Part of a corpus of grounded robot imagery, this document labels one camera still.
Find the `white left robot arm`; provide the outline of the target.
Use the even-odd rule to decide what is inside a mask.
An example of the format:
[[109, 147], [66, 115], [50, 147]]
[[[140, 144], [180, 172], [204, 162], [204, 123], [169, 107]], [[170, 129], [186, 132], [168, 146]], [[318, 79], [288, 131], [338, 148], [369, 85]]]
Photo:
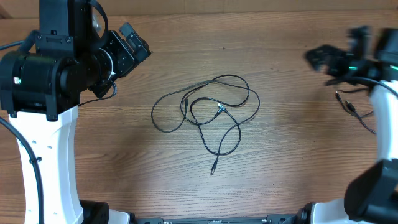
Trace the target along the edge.
[[39, 28], [4, 46], [1, 124], [17, 139], [26, 223], [133, 223], [128, 212], [82, 200], [75, 176], [75, 128], [80, 95], [113, 97], [116, 80], [150, 56], [129, 23], [118, 31], [98, 25], [95, 0], [41, 1]]

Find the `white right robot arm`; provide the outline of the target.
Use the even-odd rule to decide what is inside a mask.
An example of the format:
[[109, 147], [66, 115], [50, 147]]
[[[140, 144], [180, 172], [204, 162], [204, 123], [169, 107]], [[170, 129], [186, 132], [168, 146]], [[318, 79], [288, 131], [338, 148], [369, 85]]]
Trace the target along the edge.
[[397, 29], [385, 28], [369, 57], [371, 29], [348, 31], [351, 47], [343, 50], [321, 45], [305, 58], [315, 70], [326, 68], [331, 78], [326, 86], [345, 83], [349, 93], [365, 91], [373, 110], [376, 159], [353, 179], [343, 197], [329, 202], [312, 202], [286, 223], [397, 223]]

